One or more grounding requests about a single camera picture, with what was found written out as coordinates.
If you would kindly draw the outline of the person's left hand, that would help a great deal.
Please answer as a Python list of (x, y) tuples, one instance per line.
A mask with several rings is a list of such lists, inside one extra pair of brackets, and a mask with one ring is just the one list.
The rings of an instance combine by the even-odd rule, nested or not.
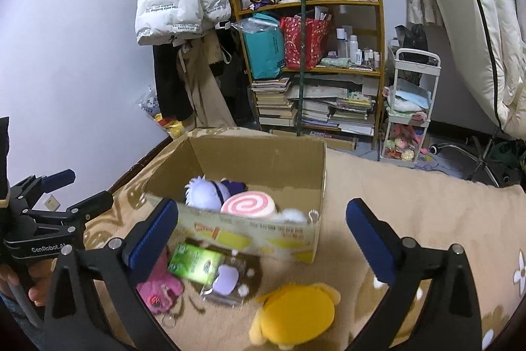
[[(52, 275), (55, 267), (54, 259), (40, 260), (29, 267), (29, 275), (34, 283), (29, 290), (29, 299), (36, 307), (44, 307), (48, 301), (49, 288), (51, 284)], [(12, 294), (10, 286), (17, 286), (19, 278), (14, 270), (7, 264), (2, 264), (0, 267), (1, 277), (1, 292), (6, 296), (15, 299)]]

